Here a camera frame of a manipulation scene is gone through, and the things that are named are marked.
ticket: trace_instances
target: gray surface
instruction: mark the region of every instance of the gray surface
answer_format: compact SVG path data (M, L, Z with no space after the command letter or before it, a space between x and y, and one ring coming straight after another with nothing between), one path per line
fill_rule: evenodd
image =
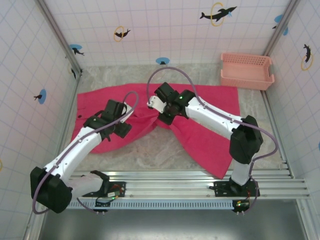
M220 85L219 64L181 64L173 67L185 71L195 84ZM85 93L127 83L146 83L150 75L158 68L160 68L159 65L89 67L81 77L78 92ZM174 70L164 70L157 73L151 82L163 83L165 81L168 83L189 83L182 74ZM241 115L244 117L254 116L261 128L272 132L260 91L239 89L238 95ZM75 109L68 131L68 143L74 129L76 114ZM263 136L263 139L264 143L259 152L261 155L274 149L274 143L270 138ZM271 157L257 161L254 168L279 169L282 166L281 162L279 153L276 153ZM157 127L148 135L121 149L102 154L89 154L76 170L141 171L202 170L202 168L186 153L170 130Z
M43 240L303 240L294 201L261 200L250 213L231 210L86 210L49 212Z

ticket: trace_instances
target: purple cable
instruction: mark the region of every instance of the purple cable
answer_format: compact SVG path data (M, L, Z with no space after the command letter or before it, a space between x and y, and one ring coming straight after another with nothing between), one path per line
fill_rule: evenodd
M59 164L62 162L62 160L68 155L68 153L70 153L70 151L78 144L78 143L81 143L83 139L85 139L86 137L88 137L89 135L91 134L94 134L94 133L97 133L97 132L100 132L101 130L103 129L106 129L106 128L109 128L110 126L112 125L115 125L117 124L118 122L120 122L122 119L124 119L126 116L128 116L129 114L131 114L135 108L137 107L138 105L138 102L139 102L139 95L137 92L135 91L130 91L128 92L124 99L123 99L123 102L127 99L127 97L130 95L130 94L135 94L136 96L136 100L135 100L135 103L133 105L133 107L128 111L126 112L123 116L119 117L117 120L114 120L113 122L105 125L105 126L102 126L96 130L93 130L87 134L85 134L84 136L82 136L81 138L79 138L78 141L76 141L74 144L71 145L71 147L69 147L65 152L64 154L60 157L60 159L56 162L55 166L53 166L47 173L46 175L44 175L44 177L41 179L41 181L39 182L38 186L36 187L35 189L35 192L34 192L34 196L33 196L33 200L32 200L32 211L39 215L39 214L44 214L46 213L47 211L49 211L49 209L46 209L44 211L37 211L36 210L36 202L37 202L37 198L38 198L38 194L39 194L39 191L40 191L40 188L42 187L42 185L44 184L44 182L47 180L47 178L49 177L49 175L56 169L58 168ZM80 202L80 200L77 198L78 202L84 206L84 204L82 202Z
M176 67L172 67L172 66L166 66L166 67L162 67L162 68L159 68L157 69L156 71L154 71L154 73L151 74L151 76L149 77L149 80L146 84L146 97L148 99L148 103L150 104L150 95L149 95L149 85L150 85L150 81L151 79L154 77L154 75L157 73L157 72L160 72L161 70L165 70L165 69L171 69L171 70L176 70L178 71L179 73L183 74L187 79L188 81L190 82L191 86L192 86L192 89L194 91L194 94L195 94L195 97L196 99L199 101L199 103L206 109L208 109L209 111L213 112L214 114L217 114L218 116L222 117L222 118L225 118L227 119L228 121L232 121L236 124L240 124L240 125L243 125L243 126L246 126L246 127L249 127L249 128L252 128L252 129L255 129L255 130L258 130L262 133L264 133L265 135L267 135L268 137L270 137L273 142L274 142L274 145L275 145L275 148L272 152L270 153L267 153L265 155L261 155L261 156L258 156L258 157L255 157L254 159L252 159L252 162L251 162L251 165L250 165L250 169L249 169L249 177L250 179L252 179L252 181L254 182L255 184L255 188L257 191L255 191L255 197L254 197L254 200L250 206L249 209L247 209L245 212L247 213L256 203L257 201L257 198L258 198L258 183L256 180L254 180L254 178L252 177L252 170L254 168L254 164L255 164L255 161L259 160L259 159L263 159L263 158L266 158L266 157L269 157L273 154L275 154L277 151L278 151L278 148L279 148L279 144L278 144L278 141L277 139L269 132L267 132L266 130L260 128L260 127L257 127L255 125L251 125L251 124L248 124L248 123L245 123L245 122L242 122L242 121L238 121L238 120L235 120L235 119L232 119L232 117L229 117L229 116L226 116L226 115L223 115L222 113L220 112L217 112L215 111L214 109L212 109L211 107L209 106L206 106L205 103L202 102L202 100L200 99L199 95L198 95L198 92L196 90L196 86L194 85L194 83L192 82L191 78L182 70L176 68Z

